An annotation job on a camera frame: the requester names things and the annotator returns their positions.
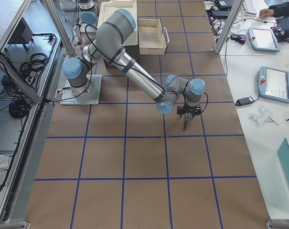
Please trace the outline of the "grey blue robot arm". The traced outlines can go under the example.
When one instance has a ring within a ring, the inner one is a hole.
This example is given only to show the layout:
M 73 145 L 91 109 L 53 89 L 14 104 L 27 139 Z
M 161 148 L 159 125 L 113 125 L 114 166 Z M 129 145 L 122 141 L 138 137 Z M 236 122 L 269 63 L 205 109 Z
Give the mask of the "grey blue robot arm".
M 95 25 L 99 16 L 99 4 L 97 0 L 78 0 L 82 22 Z
M 191 117 L 200 115 L 203 109 L 198 106 L 205 91 L 202 79 L 187 80 L 170 74 L 165 86 L 160 85 L 126 52 L 123 42 L 134 32 L 136 22 L 126 9 L 115 10 L 96 31 L 95 40 L 83 48 L 82 54 L 71 57 L 63 63 L 63 73 L 73 88 L 86 86 L 86 74 L 100 58 L 118 68 L 125 76 L 140 87 L 156 103 L 157 110 L 170 114 L 180 95 L 184 105 L 177 107 L 177 114 Z

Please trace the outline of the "person's dark sleeved forearm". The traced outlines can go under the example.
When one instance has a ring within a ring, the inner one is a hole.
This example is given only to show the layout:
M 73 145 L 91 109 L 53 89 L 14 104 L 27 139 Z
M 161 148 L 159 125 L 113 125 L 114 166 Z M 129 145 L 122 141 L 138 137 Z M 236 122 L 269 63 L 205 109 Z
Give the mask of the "person's dark sleeved forearm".
M 289 16 L 289 2 L 284 2 L 278 5 L 271 5 L 268 8 L 269 10 L 273 10 L 273 17 L 287 17 Z

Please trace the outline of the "person's hand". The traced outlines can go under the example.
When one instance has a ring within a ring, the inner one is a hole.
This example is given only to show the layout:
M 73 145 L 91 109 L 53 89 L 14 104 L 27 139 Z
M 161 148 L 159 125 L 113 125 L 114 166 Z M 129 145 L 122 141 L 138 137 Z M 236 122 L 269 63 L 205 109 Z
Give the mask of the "person's hand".
M 259 12 L 260 18 L 272 17 L 273 15 L 274 15 L 274 10 L 272 9 L 262 9 Z

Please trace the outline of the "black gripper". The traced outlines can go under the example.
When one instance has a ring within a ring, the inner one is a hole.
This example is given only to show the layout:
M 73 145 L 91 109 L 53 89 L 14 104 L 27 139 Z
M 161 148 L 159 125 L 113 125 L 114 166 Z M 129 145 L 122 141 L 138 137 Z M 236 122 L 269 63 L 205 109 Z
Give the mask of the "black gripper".
M 185 114 L 190 114 L 192 118 L 194 118 L 197 115 L 200 115 L 202 113 L 202 108 L 201 107 L 187 107 L 187 106 L 178 106 L 177 107 L 177 115 L 180 116 L 180 118 L 185 115 Z

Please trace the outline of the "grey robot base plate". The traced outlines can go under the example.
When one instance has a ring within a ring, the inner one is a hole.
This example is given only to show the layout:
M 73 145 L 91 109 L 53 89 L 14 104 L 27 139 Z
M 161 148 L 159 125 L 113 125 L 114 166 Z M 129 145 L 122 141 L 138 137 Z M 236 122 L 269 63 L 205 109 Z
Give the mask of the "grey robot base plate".
M 79 88 L 71 87 L 68 80 L 66 80 L 65 87 L 68 87 L 68 89 L 63 90 L 62 98 L 60 99 L 61 105 L 99 104 L 102 75 L 88 74 L 86 77 L 87 83 Z

